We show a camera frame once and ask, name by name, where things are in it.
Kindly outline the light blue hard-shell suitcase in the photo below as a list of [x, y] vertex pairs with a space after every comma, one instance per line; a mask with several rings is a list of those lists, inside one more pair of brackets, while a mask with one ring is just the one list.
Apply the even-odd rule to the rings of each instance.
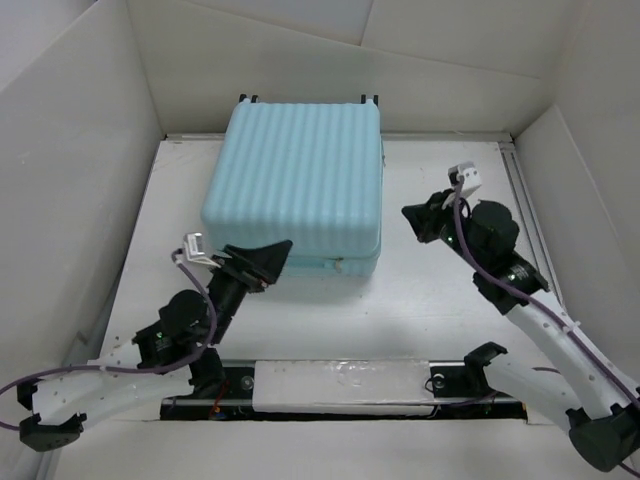
[[212, 248], [293, 246], [285, 271], [373, 274], [384, 151], [376, 98], [235, 106], [201, 207]]

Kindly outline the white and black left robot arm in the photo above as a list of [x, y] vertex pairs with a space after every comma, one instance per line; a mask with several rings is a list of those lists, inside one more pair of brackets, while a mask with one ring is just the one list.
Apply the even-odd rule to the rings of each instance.
[[226, 382], [216, 350], [241, 303], [279, 279], [293, 243], [253, 249], [226, 245], [215, 255], [189, 233], [171, 254], [192, 283], [158, 311], [158, 318], [107, 354], [18, 380], [17, 401], [29, 411], [20, 442], [49, 452], [77, 441], [95, 424], [155, 400], [206, 398]]

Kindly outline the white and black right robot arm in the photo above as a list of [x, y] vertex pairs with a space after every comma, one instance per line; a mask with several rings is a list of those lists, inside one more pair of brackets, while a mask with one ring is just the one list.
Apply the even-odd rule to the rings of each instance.
[[639, 384], [624, 375], [562, 309], [548, 282], [516, 251], [520, 229], [499, 202], [475, 206], [451, 189], [401, 210], [416, 239], [442, 241], [470, 265], [480, 295], [518, 327], [556, 373], [526, 367], [486, 342], [464, 358], [473, 393], [505, 393], [565, 432], [591, 467], [610, 472], [639, 450]]

